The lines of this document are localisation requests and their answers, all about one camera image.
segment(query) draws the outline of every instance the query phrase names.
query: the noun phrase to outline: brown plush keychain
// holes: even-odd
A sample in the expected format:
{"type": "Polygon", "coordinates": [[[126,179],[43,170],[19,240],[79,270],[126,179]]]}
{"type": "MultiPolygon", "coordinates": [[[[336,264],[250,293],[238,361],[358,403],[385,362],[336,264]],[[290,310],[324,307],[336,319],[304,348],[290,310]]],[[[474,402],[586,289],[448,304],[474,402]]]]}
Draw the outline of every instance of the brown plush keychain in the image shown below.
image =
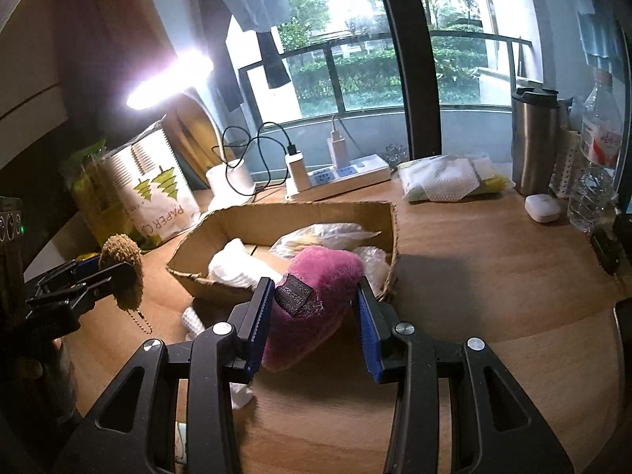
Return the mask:
{"type": "Polygon", "coordinates": [[[137,282],[132,287],[113,294],[116,305],[130,314],[136,325],[149,335],[153,331],[152,326],[138,310],[143,302],[143,262],[140,256],[140,249],[127,235],[112,235],[103,245],[101,258],[99,259],[99,269],[106,269],[123,261],[134,267],[137,282]],[[149,329],[145,329],[132,312],[137,313],[149,329]]]}

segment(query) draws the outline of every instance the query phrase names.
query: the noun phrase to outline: white basket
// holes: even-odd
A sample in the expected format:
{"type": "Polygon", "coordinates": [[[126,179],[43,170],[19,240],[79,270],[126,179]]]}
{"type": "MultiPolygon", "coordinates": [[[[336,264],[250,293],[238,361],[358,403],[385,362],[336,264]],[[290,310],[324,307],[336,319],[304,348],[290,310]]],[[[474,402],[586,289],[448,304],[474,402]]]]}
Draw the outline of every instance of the white basket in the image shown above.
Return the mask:
{"type": "Polygon", "coordinates": [[[573,183],[581,166],[577,161],[577,152],[581,142],[581,134],[575,130],[559,131],[557,138],[557,155],[555,168],[551,176],[551,190],[558,198],[568,198],[573,190],[573,183]]]}

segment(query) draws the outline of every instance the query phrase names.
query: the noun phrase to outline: cardboard box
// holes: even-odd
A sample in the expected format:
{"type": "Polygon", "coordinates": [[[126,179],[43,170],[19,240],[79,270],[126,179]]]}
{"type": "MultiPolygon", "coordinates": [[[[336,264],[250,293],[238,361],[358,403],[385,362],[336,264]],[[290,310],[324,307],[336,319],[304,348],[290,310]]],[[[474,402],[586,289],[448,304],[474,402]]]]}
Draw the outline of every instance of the cardboard box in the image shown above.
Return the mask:
{"type": "Polygon", "coordinates": [[[270,247],[283,235],[316,223],[355,222],[366,231],[380,232],[361,245],[376,246],[387,253],[390,263],[384,290],[376,296],[384,299],[394,283],[397,258],[395,207],[380,201],[353,203],[258,203],[218,210],[207,215],[178,246],[167,263],[167,271],[192,296],[217,305],[236,305],[249,301],[252,291],[229,287],[209,280],[209,262],[231,240],[239,238],[249,252],[280,273],[288,260],[270,253],[270,247]]]}

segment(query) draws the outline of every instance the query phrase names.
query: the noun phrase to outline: lamp head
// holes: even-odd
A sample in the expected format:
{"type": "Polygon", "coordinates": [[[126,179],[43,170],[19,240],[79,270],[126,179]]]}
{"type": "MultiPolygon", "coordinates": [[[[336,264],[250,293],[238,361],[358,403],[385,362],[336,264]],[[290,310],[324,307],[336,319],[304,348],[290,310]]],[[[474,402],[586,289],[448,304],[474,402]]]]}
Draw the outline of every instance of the lamp head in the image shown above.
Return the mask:
{"type": "Polygon", "coordinates": [[[153,107],[174,94],[206,82],[213,67],[211,60],[197,50],[178,55],[165,71],[141,83],[128,98],[127,105],[135,110],[153,107]]]}

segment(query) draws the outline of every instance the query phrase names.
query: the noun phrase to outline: wooden table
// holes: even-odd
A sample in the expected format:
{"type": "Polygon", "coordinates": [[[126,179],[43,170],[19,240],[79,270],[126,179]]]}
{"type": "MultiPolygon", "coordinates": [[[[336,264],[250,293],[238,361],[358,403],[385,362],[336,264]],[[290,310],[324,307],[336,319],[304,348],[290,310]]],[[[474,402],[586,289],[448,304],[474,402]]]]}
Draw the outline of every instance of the wooden table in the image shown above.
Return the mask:
{"type": "MultiPolygon", "coordinates": [[[[273,191],[259,201],[281,196],[273,191]]],[[[565,222],[536,224],[513,191],[454,204],[409,205],[400,197],[397,180],[337,197],[397,205],[399,317],[437,339],[489,342],[581,472],[617,423],[612,306],[624,291],[600,269],[580,232],[565,222]]],[[[192,302],[164,270],[178,241],[144,257],[142,310],[154,336],[167,343],[184,339],[180,316],[192,302]]],[[[208,320],[226,317],[211,304],[209,310],[208,320]]],[[[82,413],[145,338],[110,300],[81,318],[81,329],[67,341],[82,413]]],[[[440,388],[439,471],[447,473],[450,410],[446,386],[440,388]]],[[[256,403],[235,413],[245,472],[382,472],[394,388],[374,384],[365,372],[352,325],[344,324],[293,369],[260,372],[253,390],[256,403]]]]}

